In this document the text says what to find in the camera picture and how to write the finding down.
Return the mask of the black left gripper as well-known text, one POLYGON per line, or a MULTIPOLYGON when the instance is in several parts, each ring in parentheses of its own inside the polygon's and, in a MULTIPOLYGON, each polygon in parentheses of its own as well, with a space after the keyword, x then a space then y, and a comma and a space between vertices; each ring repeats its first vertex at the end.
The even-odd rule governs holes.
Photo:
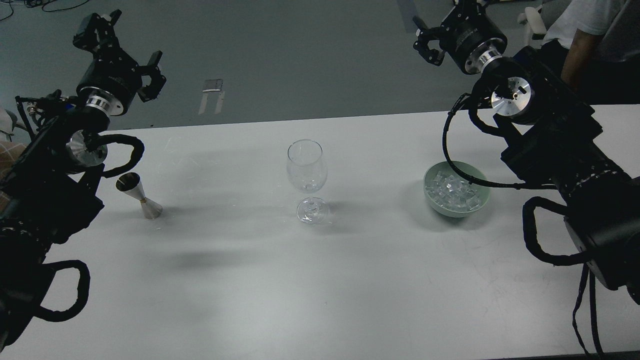
POLYGON ((92 13, 83 19, 73 37, 73 45, 94 58, 77 85, 77 95, 87 99, 92 92, 100 91, 110 102, 110 116, 126 114, 137 94, 144 103, 156 100, 167 82, 159 66, 163 51, 155 51, 147 64, 139 66, 122 55, 114 29, 121 15, 120 9, 108 15, 92 13), (149 84, 142 85, 142 77, 148 77, 149 84))

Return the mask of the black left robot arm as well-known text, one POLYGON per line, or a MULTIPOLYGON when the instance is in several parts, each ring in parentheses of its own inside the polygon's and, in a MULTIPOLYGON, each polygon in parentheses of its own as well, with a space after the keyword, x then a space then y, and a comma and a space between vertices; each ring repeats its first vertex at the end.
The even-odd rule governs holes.
POLYGON ((76 95, 16 96, 20 118, 32 103, 30 143, 1 178, 9 201, 1 211, 1 347, 11 346, 34 318, 65 322, 87 305, 89 267, 81 260, 47 263, 54 244, 64 244, 90 226, 105 207, 102 179, 129 173, 145 146, 134 136, 105 134, 112 117, 123 116, 135 97, 155 100, 166 84, 155 51, 141 65, 122 47, 114 27, 121 17, 87 16, 73 45, 93 59, 76 95))

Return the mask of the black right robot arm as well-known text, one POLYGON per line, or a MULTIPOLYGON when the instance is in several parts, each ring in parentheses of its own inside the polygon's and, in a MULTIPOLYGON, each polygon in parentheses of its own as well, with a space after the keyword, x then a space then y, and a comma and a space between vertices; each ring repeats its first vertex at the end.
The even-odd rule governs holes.
POLYGON ((506 35, 487 16, 488 6, 458 0, 435 27, 413 17, 413 48, 427 63, 439 66, 450 55, 462 73, 479 75, 471 92, 462 94, 447 114, 443 154, 448 166, 471 184, 558 191, 564 203, 539 196, 524 203, 523 241, 546 264, 582 265, 574 310, 588 291, 595 349, 585 357, 605 360, 595 282, 612 291, 626 287, 633 301, 639 301, 639 179, 595 145, 602 126, 594 109, 541 62, 537 50, 526 46, 513 57, 505 55, 506 35), (455 165, 448 132, 462 109, 478 130, 505 140, 500 159, 519 182, 485 180, 455 165))

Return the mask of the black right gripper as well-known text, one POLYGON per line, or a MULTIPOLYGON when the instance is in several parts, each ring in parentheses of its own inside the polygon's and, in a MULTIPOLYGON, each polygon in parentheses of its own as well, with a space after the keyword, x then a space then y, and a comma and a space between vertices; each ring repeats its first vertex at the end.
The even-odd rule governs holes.
POLYGON ((462 73, 476 75, 482 71, 480 56, 487 50, 503 54, 508 40, 488 18, 487 0, 452 2, 452 18, 446 18, 441 26, 429 27, 422 18, 413 16, 413 23, 417 27, 413 49, 434 66, 441 66, 446 52, 462 73), (438 40, 441 49, 431 48, 429 44, 438 40))

